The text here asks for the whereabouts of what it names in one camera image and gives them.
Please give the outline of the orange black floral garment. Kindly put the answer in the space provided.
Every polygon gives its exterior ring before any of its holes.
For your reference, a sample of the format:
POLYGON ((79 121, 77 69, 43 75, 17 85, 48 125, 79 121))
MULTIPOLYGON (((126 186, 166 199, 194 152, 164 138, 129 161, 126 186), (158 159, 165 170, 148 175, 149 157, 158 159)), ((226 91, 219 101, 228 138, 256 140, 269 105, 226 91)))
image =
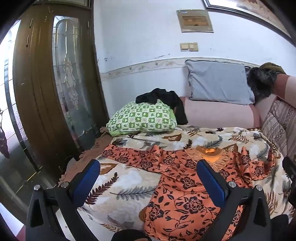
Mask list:
MULTIPOLYGON (((167 151, 154 145, 148 151, 109 145, 102 156, 145 171, 160 173, 159 184, 144 214, 144 232, 156 240, 199 240, 218 215, 196 172, 201 157, 190 149, 167 151)), ((275 165, 273 152, 267 161, 252 160, 243 146, 241 152, 224 154, 227 161, 219 173, 239 187, 268 176, 275 165)))

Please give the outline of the striped beige cushion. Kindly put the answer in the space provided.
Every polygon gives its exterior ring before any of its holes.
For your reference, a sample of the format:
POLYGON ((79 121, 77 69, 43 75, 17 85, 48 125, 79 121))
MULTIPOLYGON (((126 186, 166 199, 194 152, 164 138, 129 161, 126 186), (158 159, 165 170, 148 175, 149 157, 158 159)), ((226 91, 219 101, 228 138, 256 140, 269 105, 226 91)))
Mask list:
POLYGON ((295 108, 276 100, 262 126, 263 134, 284 157, 295 161, 295 108))

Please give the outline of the wall panel box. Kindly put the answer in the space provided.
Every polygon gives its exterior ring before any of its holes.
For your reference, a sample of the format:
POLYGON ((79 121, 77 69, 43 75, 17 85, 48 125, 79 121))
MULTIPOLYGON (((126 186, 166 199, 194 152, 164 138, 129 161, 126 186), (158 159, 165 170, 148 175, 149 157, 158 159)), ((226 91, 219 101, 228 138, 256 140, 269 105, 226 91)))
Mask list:
POLYGON ((213 33, 213 27, 207 10, 184 9, 176 11, 182 33, 213 33))

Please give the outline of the beige light switch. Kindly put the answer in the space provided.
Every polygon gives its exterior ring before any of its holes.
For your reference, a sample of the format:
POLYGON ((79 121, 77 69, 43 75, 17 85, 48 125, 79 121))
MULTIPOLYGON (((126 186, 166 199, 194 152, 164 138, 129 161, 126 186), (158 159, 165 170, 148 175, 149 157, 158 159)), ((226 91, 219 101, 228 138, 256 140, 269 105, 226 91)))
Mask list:
POLYGON ((198 52, 198 43, 193 42, 193 43, 181 43, 180 44, 180 50, 182 52, 184 51, 189 51, 189 52, 198 52))

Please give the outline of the grey pillow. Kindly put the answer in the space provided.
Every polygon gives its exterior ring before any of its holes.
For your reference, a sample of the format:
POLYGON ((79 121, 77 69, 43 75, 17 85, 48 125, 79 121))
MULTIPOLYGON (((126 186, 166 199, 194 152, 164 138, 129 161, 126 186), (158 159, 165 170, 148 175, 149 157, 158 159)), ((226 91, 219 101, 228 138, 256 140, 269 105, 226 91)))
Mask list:
POLYGON ((255 96, 241 64, 186 60, 190 99, 249 105, 255 96))

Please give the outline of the brown wooden glass door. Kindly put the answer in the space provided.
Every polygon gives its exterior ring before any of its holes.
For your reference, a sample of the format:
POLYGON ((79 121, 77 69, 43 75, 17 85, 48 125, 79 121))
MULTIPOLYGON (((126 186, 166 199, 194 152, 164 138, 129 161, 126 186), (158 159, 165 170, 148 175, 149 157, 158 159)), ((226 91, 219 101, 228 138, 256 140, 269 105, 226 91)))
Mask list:
POLYGON ((18 113, 35 166, 58 182, 108 121, 93 1, 38 1, 21 16, 13 57, 18 113))

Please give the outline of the dark furry cushion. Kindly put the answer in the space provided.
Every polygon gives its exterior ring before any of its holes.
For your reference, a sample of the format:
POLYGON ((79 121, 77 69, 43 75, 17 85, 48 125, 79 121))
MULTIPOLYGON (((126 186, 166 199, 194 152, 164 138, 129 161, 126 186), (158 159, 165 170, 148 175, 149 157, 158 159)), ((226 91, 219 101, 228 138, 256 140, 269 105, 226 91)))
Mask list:
POLYGON ((281 66, 267 65, 250 69, 247 75, 247 83, 254 93, 254 103, 271 95, 272 88, 279 74, 285 74, 281 66))

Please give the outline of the black garment on pillow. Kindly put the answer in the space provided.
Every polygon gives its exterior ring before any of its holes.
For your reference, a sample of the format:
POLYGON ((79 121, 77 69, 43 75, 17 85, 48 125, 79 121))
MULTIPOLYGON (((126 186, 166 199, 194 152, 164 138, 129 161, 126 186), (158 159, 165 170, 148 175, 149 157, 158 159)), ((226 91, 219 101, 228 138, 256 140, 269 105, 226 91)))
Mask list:
POLYGON ((183 102, 172 90, 166 91, 165 89, 155 88, 151 92, 137 96, 135 102, 156 104, 157 100, 162 101, 173 110, 178 125, 186 125, 188 123, 183 102))

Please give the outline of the beige leaf print blanket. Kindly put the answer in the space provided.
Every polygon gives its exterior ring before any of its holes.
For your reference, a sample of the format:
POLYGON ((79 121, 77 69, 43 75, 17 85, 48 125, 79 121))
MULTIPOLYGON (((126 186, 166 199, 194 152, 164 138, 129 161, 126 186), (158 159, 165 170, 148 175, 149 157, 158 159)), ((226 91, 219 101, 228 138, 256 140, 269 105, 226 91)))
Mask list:
POLYGON ((85 203, 79 208, 79 213, 90 224, 99 240, 108 240, 123 229, 144 232, 144 214, 161 177, 160 173, 145 171, 102 156, 110 144, 140 151, 148 151, 154 145, 167 151, 190 149, 190 156, 195 154, 195 157, 205 159, 217 172, 226 164, 226 152, 241 152, 244 146, 252 160, 267 161, 271 150, 275 165, 266 178, 254 181, 253 187, 262 186, 271 217, 281 214, 289 218, 294 216, 295 209, 288 202, 291 181, 281 164, 283 156, 257 128, 247 130, 238 127, 210 129, 179 126, 163 133, 136 133, 114 138, 105 134, 95 141, 92 149, 83 152, 79 161, 61 177, 61 181, 71 181, 90 160, 100 162, 99 177, 85 203))

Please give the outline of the green white patterned pillow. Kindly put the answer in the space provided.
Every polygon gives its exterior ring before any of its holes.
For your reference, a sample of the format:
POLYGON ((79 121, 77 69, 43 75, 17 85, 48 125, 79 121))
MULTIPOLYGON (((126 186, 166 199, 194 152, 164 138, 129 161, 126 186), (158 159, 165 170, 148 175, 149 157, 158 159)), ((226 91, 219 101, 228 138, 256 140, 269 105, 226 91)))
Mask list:
POLYGON ((136 132, 167 132, 176 127, 173 110, 161 100, 155 104, 130 102, 118 110, 106 125, 113 137, 136 132))

